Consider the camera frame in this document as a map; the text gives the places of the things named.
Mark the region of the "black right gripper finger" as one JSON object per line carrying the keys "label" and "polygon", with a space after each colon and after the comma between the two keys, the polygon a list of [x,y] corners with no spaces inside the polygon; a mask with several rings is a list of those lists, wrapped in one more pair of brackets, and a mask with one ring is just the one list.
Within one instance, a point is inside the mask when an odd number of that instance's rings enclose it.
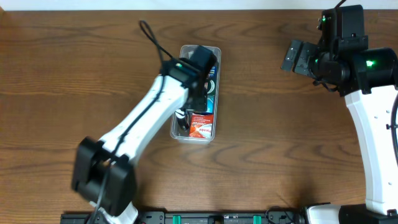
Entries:
{"label": "black right gripper finger", "polygon": [[317,50],[317,45],[304,42],[297,53],[298,58],[295,60],[294,73],[306,77],[313,77],[311,69],[315,63],[315,54]]}
{"label": "black right gripper finger", "polygon": [[297,63],[299,58],[301,49],[302,49],[303,41],[301,40],[292,40],[290,46],[287,49],[286,55],[281,65],[281,69],[285,71],[291,71],[294,65]]}

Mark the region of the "blue white medicine box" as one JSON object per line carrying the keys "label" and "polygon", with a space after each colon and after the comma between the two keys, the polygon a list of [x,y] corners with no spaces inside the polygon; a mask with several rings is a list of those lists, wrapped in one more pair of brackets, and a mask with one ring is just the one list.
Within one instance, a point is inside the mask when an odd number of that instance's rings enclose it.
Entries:
{"label": "blue white medicine box", "polygon": [[209,74],[208,78],[205,83],[205,88],[207,91],[207,101],[206,101],[206,114],[213,114],[213,109],[214,109],[214,100],[215,100],[215,94],[216,94],[216,82],[217,82],[217,66],[214,65]]}

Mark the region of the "dark syrup bottle white cap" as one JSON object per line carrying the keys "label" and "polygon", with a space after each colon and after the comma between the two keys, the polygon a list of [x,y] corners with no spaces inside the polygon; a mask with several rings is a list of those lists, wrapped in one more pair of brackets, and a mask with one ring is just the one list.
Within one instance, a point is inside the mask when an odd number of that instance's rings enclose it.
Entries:
{"label": "dark syrup bottle white cap", "polygon": [[190,128],[188,123],[189,113],[185,109],[178,109],[175,111],[175,117],[181,130],[187,131]]}

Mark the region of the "red Panadol box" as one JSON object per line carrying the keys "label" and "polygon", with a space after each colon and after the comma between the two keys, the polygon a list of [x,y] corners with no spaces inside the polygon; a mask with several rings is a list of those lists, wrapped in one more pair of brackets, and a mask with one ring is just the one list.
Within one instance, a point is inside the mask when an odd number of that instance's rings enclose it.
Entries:
{"label": "red Panadol box", "polygon": [[209,139],[213,129],[213,114],[192,114],[189,137]]}

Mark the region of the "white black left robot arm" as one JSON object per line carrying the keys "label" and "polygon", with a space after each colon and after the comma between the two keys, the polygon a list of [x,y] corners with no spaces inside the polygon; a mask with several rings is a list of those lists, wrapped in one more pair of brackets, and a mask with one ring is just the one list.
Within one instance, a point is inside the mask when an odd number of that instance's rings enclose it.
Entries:
{"label": "white black left robot arm", "polygon": [[162,63],[150,90],[115,128],[98,140],[86,137],[79,143],[72,189],[95,208],[80,222],[136,222],[136,168],[168,119],[171,136],[180,142],[214,139],[220,65],[220,48],[182,46],[180,56]]}

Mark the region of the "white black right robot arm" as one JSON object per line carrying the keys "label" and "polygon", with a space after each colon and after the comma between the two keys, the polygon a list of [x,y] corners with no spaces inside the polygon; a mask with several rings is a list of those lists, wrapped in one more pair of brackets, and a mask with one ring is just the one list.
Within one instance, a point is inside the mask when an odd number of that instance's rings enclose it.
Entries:
{"label": "white black right robot arm", "polygon": [[363,204],[311,205],[301,223],[397,222],[397,55],[370,49],[364,9],[344,1],[322,12],[317,44],[293,40],[282,69],[345,99],[358,135],[366,180]]}

